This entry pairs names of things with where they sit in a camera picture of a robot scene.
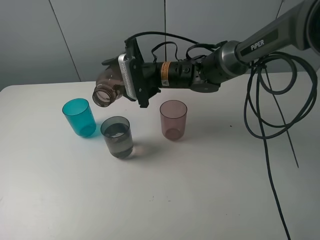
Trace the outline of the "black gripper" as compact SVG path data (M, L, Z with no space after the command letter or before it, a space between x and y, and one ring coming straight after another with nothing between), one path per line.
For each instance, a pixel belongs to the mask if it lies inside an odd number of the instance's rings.
M136 37L124 41L125 59L132 63L132 80L140 108L161 89L190 89L198 73L189 61L144 62Z

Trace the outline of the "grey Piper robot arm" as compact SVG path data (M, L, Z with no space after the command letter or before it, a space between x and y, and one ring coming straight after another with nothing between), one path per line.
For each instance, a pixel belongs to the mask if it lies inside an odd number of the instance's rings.
M118 57L126 95L142 108L161 89L190 89L217 92L221 84L246 73L249 63L289 45L304 51L320 51L320 3L305 0L288 10L246 40L217 44L192 42L192 48L209 50L209 55L182 61L144 62L137 36L125 41L125 53Z

